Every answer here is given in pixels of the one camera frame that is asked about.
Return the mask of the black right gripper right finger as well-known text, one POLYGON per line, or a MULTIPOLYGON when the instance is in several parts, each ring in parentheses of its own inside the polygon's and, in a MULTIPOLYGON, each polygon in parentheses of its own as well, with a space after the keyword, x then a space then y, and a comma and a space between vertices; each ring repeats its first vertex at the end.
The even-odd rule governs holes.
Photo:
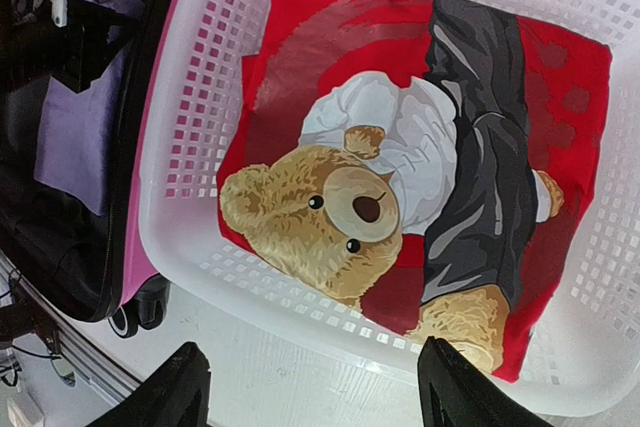
POLYGON ((417 376, 425 426, 549 426, 506 396, 444 339, 430 337, 425 342, 417 376))

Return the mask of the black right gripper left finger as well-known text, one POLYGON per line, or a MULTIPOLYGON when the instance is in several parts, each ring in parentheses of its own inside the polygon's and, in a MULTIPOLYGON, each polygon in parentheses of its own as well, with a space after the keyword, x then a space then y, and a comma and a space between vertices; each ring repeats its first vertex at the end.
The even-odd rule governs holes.
POLYGON ((207 426, 211 372, 194 342, 179 347, 121 405, 120 426, 207 426))

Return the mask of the white plastic mesh basket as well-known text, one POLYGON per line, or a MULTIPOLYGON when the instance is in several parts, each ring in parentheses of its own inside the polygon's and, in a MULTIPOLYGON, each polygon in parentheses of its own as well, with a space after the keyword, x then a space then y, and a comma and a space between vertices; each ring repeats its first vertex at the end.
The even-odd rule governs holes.
POLYGON ((410 423, 443 338, 528 409, 639 383, 639 0, 172 0, 154 267, 267 423, 410 423))

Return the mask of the pink cartoon suitcase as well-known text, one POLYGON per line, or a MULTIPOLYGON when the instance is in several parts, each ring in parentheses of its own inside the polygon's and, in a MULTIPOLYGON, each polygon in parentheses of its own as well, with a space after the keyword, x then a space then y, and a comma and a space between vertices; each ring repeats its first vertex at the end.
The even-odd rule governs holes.
POLYGON ((122 338, 167 310, 134 250, 133 180, 171 1, 1 0, 1 294, 33 287, 122 338))

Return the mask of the red teddy bear shirt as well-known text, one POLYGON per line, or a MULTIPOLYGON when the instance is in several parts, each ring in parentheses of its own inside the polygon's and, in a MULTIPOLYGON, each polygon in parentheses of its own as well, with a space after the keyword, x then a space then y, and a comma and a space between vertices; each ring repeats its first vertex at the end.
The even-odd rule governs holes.
POLYGON ((220 232, 515 381, 594 196, 611 61, 469 0, 271 0, 220 232))

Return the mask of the lilac garment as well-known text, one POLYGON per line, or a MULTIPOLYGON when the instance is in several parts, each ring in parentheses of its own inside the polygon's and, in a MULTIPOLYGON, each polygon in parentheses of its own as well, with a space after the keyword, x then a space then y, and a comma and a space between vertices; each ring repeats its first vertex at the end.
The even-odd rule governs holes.
POLYGON ((120 45, 115 55, 108 49, 122 34, 121 26, 86 26, 83 63, 97 78, 78 93, 50 79, 37 136, 34 179, 98 216, 107 212, 109 148, 130 45, 120 45))

